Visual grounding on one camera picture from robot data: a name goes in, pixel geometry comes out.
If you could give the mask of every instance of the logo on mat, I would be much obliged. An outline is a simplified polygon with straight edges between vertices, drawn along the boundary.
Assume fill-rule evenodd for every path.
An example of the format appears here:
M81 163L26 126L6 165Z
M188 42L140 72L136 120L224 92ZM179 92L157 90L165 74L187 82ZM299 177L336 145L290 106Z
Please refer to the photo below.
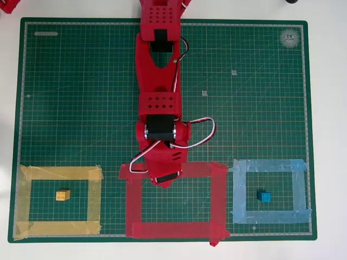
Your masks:
M299 43L299 35L293 29L284 30L281 34L281 43L287 48L294 48Z

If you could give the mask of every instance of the red tape square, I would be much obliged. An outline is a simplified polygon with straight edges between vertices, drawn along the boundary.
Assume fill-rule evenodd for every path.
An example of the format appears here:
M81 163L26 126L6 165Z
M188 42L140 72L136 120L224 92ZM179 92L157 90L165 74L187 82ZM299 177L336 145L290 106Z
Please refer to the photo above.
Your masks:
M145 164L134 164L135 170L147 169ZM119 179L126 179L125 236L142 239L209 238L210 245L230 233L226 230L227 166L217 162L186 162L182 164L181 178L211 177L211 217L209 222L142 222L142 179L147 173L129 171L122 165Z

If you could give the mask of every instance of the white surface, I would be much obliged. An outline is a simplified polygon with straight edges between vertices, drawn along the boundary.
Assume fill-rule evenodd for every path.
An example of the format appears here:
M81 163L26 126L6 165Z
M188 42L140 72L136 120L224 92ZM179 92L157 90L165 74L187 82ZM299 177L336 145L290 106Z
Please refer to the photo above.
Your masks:
M8 244L8 213L22 17L139 17L138 0L22 0L0 13L1 259L346 259L347 1L192 0L185 18L306 20L318 240L311 242Z

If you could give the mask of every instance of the yellow tape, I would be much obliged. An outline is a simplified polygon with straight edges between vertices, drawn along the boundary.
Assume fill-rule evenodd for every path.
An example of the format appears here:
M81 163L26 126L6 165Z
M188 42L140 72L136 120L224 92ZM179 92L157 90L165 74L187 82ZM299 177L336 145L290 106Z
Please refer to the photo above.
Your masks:
M28 180L101 180L101 170L94 167L35 167L24 172Z
M89 172L88 182L88 221L100 221L101 211L101 179L96 179L96 171Z
M30 221L16 222L16 230L20 232L15 240L28 236L53 235L97 235L100 233L98 221Z
M100 233L101 169L94 167L20 166L14 240L28 236L97 235ZM32 180L89 180L87 221L29 221Z

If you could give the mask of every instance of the blue cube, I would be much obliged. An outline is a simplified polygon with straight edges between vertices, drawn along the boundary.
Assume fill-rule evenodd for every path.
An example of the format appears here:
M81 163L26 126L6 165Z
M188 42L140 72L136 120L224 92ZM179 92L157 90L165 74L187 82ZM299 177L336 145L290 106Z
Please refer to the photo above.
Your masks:
M271 193L267 191L258 191L257 192L258 200L261 202L270 202L271 201Z

